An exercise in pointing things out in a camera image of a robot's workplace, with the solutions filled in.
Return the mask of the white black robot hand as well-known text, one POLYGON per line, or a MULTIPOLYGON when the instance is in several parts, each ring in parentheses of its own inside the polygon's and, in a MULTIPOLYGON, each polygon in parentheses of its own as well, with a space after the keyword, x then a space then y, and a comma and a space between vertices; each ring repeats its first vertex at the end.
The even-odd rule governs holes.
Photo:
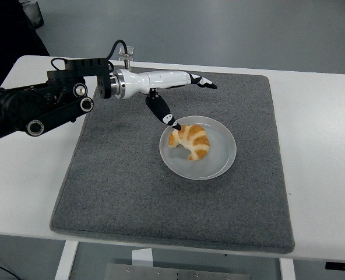
POLYGON ((118 82, 116 97, 128 99, 137 93, 146 95, 146 105, 159 121, 176 130, 181 130, 169 106, 159 95, 159 89, 178 88, 185 85, 197 85, 200 88, 217 89, 210 80, 200 75, 184 71, 151 71, 133 73, 125 69, 116 71, 118 82))

